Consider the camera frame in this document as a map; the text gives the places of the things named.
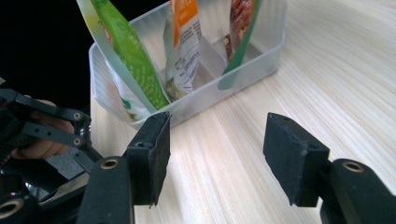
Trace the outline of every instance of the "green snack bag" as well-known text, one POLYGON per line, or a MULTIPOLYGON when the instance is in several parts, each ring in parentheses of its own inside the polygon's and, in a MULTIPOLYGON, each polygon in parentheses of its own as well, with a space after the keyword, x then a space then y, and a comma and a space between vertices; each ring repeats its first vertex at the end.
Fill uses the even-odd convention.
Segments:
POLYGON ((150 113, 168 105, 157 72, 136 31, 113 4, 109 0, 78 0, 78 5, 110 70, 114 70, 141 101, 137 103, 143 104, 150 113))

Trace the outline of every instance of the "plastic storage bin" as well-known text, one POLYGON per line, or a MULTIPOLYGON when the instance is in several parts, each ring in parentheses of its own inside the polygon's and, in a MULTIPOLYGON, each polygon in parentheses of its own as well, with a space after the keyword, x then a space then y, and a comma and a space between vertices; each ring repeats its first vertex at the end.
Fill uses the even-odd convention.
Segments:
MULTIPOLYGON (((231 0, 197 1, 204 41, 200 48, 195 90, 158 111, 169 111, 172 114, 171 126, 274 73, 286 38, 284 23, 287 1, 262 0, 244 62, 223 75, 226 64, 223 37, 229 32, 231 0)), ((161 74, 164 73, 166 62, 163 29, 167 10, 168 3, 131 21, 161 74)), ((95 44, 90 48, 89 57, 94 99, 120 121, 138 130, 146 119, 130 120, 121 104, 105 58, 95 44)))

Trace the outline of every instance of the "light wood surface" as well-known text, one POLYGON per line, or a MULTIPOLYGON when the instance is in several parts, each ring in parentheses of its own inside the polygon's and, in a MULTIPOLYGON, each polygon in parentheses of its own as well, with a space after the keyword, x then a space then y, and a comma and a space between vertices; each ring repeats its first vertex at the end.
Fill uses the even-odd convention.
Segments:
MULTIPOLYGON (((289 0, 276 73, 171 130, 159 204, 136 223, 320 223, 290 206, 262 155, 268 112, 370 166, 396 194, 396 2, 289 0)), ((92 99, 92 143, 120 155, 136 131, 92 99)))

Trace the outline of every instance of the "snack bag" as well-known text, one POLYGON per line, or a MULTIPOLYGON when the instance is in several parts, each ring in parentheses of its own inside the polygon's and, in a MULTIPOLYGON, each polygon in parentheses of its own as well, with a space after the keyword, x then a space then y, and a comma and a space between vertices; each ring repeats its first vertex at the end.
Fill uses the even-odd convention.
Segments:
POLYGON ((193 91, 201 35, 196 1, 170 0, 163 43, 167 55, 166 92, 174 101, 193 91))
POLYGON ((130 117, 141 119, 168 105, 156 70, 136 31, 112 3, 109 0, 78 0, 78 6, 106 58, 130 117))
MULTIPOLYGON (((229 63, 223 74, 234 70, 242 64, 261 4, 262 0, 232 0, 230 34, 224 37, 229 63)), ((236 74, 221 80, 219 89, 230 89, 235 78, 236 74)))

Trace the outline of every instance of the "finger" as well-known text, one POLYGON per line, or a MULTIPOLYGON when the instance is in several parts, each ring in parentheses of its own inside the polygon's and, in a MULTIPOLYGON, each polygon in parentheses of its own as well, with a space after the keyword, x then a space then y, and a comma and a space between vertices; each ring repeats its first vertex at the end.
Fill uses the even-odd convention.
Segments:
POLYGON ((53 116, 41 113, 39 111, 35 111, 31 114, 31 118, 35 120, 36 123, 41 125, 50 126, 51 128, 66 132, 73 133, 74 127, 73 125, 63 119, 58 119, 53 116))
POLYGON ((64 154, 70 147, 64 144, 53 143, 51 147, 39 159, 46 159, 54 155, 64 154))
POLYGON ((53 142, 49 140, 36 140, 30 144, 27 148, 13 150, 11 156, 14 159, 39 159, 41 158, 51 147, 53 142))

